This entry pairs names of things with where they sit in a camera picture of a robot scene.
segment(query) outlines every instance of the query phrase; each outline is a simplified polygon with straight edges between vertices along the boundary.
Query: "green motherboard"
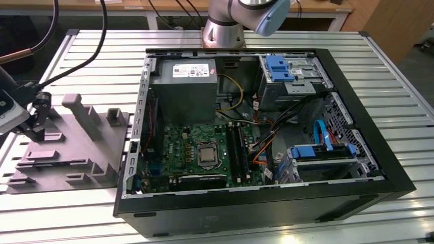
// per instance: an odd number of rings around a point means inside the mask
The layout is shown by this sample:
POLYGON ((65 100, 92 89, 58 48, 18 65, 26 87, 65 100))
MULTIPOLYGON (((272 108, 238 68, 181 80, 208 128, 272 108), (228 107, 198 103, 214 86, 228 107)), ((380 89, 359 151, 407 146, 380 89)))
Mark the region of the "green motherboard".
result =
MULTIPOLYGON (((257 165, 252 166, 250 162, 248 162, 249 179, 242 182, 232 180, 225 126, 196 125, 164 128, 162 162, 160 169, 160 175, 162 177, 204 174, 225 175, 225 188, 260 186, 262 184, 261 169, 257 165), (213 151, 216 157, 204 154, 206 148, 216 149, 213 151), (200 160, 206 159, 214 159, 216 164, 208 167, 200 165, 200 160)), ((241 137, 245 145, 253 143, 252 127, 249 125, 241 127, 241 137)), ((170 191, 165 184, 157 182, 158 180, 165 179, 153 178, 150 180, 153 181, 153 183, 150 182, 153 185, 152 192, 170 191)))

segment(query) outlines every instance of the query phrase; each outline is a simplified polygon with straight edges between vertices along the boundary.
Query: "white table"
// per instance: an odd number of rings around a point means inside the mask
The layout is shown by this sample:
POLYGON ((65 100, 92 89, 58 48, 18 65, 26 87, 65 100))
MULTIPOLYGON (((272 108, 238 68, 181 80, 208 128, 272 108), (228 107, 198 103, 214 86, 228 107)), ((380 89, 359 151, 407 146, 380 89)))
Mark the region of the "white table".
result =
MULTIPOLYGON (((92 55, 98 37, 98 30, 65 37, 42 80, 92 55)), ((434 129, 425 127, 434 126, 434 112, 392 62, 372 40, 357 33, 277 32, 262 38, 245 32, 245 42, 248 48, 328 48, 416 191, 337 222, 158 239, 144 239, 112 217, 114 188, 2 194, 0 243, 423 243, 417 239, 434 231, 434 129)), ((198 31, 109 31, 97 60, 46 88, 53 105, 60 105, 65 93, 81 93, 82 103, 93 105, 96 111, 118 107, 133 113, 145 49, 157 47, 198 48, 198 31)), ((22 136, 7 137, 0 150, 0 176, 14 172, 26 141, 22 136)))

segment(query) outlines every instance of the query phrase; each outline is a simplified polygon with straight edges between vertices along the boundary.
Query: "power supply label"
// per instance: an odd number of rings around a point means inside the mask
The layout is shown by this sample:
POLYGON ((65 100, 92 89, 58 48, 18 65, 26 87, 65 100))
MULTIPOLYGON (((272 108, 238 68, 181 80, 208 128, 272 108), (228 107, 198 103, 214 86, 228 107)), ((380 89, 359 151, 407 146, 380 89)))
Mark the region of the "power supply label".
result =
POLYGON ((208 64, 173 65, 173 78, 209 77, 208 64))

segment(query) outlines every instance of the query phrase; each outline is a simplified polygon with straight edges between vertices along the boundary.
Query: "table leg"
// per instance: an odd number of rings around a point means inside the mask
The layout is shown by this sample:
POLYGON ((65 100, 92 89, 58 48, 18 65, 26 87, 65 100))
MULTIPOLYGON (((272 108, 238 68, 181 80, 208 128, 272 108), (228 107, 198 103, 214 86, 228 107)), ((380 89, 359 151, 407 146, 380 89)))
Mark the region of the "table leg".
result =
POLYGON ((335 18, 332 19, 331 25, 328 27, 329 32, 340 31, 347 16, 348 16, 348 13, 336 13, 335 18))
POLYGON ((148 20, 148 28, 150 30, 157 30, 156 14, 152 11, 145 11, 145 17, 148 20))

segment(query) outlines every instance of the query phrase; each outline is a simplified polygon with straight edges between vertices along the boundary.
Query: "copper pipe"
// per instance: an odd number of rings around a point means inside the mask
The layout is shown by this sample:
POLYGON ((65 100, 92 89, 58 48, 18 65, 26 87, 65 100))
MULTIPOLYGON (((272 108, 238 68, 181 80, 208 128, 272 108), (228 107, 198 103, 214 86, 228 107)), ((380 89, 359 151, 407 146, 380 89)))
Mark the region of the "copper pipe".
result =
POLYGON ((17 60, 19 58, 23 58, 26 56, 30 56, 30 55, 33 55, 33 52, 31 52, 31 50, 29 48, 23 49, 21 51, 17 51, 14 53, 10 53, 7 55, 3 55, 3 56, 0 57, 0 65, 5 64, 5 63, 7 63, 7 62, 10 62, 13 60, 17 60))

